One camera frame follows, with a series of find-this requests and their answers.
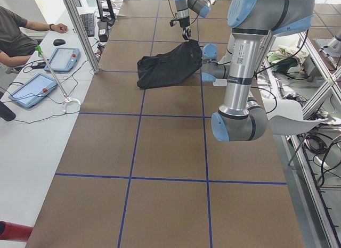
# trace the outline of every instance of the tablet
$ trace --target tablet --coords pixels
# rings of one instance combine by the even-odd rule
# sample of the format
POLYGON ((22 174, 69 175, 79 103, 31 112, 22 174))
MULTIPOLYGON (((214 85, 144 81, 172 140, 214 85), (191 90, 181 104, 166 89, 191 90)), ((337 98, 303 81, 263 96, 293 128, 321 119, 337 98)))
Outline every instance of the tablet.
POLYGON ((39 73, 13 92, 9 99, 24 108, 31 108, 39 103, 57 86, 57 82, 45 74, 39 73))
POLYGON ((77 63, 79 58, 78 48, 56 48, 50 57, 49 64, 53 71, 56 72, 69 72, 77 63))

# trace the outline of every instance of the black fabric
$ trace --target black fabric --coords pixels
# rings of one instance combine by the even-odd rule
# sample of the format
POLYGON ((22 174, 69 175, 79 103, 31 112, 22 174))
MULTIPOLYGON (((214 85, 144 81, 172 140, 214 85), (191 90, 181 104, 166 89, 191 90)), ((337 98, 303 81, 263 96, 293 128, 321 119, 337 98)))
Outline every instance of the black fabric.
POLYGON ((198 41, 189 40, 166 54, 144 56, 137 62, 138 87, 147 89, 184 82, 201 67, 198 41))

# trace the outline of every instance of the black garment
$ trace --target black garment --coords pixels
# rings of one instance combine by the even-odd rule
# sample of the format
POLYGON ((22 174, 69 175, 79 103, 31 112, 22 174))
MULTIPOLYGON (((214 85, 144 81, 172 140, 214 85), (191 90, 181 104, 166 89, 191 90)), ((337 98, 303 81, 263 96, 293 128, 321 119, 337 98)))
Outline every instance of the black garment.
POLYGON ((166 54, 144 56, 137 63, 137 85, 147 89, 184 82, 201 67, 201 55, 198 42, 191 39, 166 54))
POLYGON ((9 57, 32 55, 37 42, 19 29, 26 25, 27 19, 0 6, 0 52, 5 52, 9 57))

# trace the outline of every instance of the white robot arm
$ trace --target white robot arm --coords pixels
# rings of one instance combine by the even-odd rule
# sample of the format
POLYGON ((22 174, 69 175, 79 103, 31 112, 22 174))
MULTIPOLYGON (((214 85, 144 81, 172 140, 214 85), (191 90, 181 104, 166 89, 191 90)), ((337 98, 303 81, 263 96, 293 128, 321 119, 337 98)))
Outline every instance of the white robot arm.
MULTIPOLYGON (((215 1, 205 0, 206 6, 210 8, 215 1)), ((185 19, 189 19, 188 7, 195 9, 190 2, 193 0, 176 0, 178 13, 184 11, 182 17, 185 19)), ((199 13, 206 13, 207 7, 203 6, 199 13)), ((264 134, 266 113, 250 93, 261 40, 268 33, 286 36, 307 30, 311 26, 313 8, 314 0, 232 0, 228 13, 228 25, 234 37, 230 66, 216 64, 214 44, 208 44, 202 50, 203 81, 214 81, 215 78, 228 81, 223 104, 212 115, 216 139, 224 142, 255 140, 264 134)))

